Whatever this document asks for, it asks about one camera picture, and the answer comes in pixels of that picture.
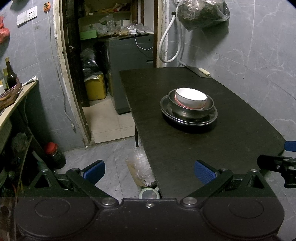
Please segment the red bottle cap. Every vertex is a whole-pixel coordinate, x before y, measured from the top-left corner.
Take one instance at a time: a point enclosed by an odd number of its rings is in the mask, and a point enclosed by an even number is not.
[[[58,144],[55,144],[53,142],[49,142],[46,144],[46,146],[44,147],[44,151],[47,155],[51,155],[53,153],[56,152],[57,150],[57,147],[58,147]]]

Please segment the black table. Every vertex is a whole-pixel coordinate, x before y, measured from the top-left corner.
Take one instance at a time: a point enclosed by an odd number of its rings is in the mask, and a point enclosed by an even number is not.
[[[236,174],[258,169],[261,154],[278,155],[285,139],[249,104],[214,79],[201,78],[186,68],[127,70],[120,73],[136,128],[161,194],[185,197],[202,186],[194,175],[201,159],[216,169]],[[171,126],[160,110],[169,91],[195,88],[209,96],[218,110],[216,127],[188,133]]]

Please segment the doorway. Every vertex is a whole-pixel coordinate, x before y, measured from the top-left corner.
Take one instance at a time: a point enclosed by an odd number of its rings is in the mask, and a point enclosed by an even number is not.
[[[156,66],[156,52],[141,53],[135,38],[143,48],[155,48],[156,0],[62,0],[62,18],[69,72],[77,99],[77,111],[92,143],[100,143],[135,135],[135,123],[130,112],[119,71]],[[113,20],[115,27],[123,29],[126,25],[142,23],[152,28],[149,33],[119,36],[100,36],[99,27]],[[96,29],[97,36],[90,34]],[[85,51],[92,50],[98,69],[93,76],[85,74],[87,62],[81,58]],[[95,87],[101,93],[92,98],[88,90]]]

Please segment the stacked dishes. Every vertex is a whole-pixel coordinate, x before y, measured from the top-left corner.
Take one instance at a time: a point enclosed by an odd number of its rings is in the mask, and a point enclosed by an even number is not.
[[[206,126],[218,116],[213,99],[194,89],[172,90],[162,98],[160,106],[166,117],[183,126]]]

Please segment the gray tile floor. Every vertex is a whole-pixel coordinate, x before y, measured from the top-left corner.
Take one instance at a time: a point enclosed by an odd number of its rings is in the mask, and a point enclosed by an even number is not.
[[[133,181],[125,162],[129,151],[134,147],[135,137],[129,137],[66,151],[64,153],[66,165],[56,173],[65,173],[73,167],[83,169],[97,160],[103,160],[106,164],[106,172],[96,186],[117,200],[137,198],[141,190]]]
[[[117,200],[138,198],[140,189],[135,185],[125,163],[125,158],[133,147],[135,147],[135,139],[129,137],[67,151],[65,152],[67,163],[57,173],[65,173],[73,167],[83,169],[101,159],[106,164],[106,173],[96,186]],[[283,155],[296,158],[296,153],[286,152]],[[265,179],[279,198],[285,211],[284,223],[278,236],[283,241],[292,241],[296,238],[296,189],[284,188],[284,179],[276,172],[268,172]]]

